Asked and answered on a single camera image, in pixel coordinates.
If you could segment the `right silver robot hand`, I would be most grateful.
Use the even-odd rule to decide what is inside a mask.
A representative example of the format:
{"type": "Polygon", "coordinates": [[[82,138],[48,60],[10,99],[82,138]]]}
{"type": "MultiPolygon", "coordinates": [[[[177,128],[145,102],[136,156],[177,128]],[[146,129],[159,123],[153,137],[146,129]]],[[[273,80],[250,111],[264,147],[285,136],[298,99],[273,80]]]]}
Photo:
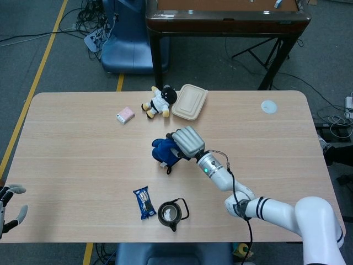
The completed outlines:
{"type": "Polygon", "coordinates": [[[192,126],[186,126],[175,132],[167,133],[166,138],[173,140],[176,147],[172,147],[172,153],[178,158],[196,158],[199,160],[205,154],[205,142],[192,126]]]}

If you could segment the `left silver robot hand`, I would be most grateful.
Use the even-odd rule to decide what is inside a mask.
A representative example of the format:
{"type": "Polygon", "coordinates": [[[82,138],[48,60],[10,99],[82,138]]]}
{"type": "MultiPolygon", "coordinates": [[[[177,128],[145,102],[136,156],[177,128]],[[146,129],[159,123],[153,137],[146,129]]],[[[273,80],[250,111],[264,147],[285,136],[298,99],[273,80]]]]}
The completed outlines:
{"type": "Polygon", "coordinates": [[[20,225],[28,212],[28,205],[23,205],[20,209],[18,216],[8,222],[5,223],[5,214],[6,214],[6,206],[9,201],[12,199],[14,194],[23,194],[26,192],[26,188],[24,188],[20,184],[10,184],[1,187],[1,237],[3,234],[8,233],[11,229],[20,225]]]}

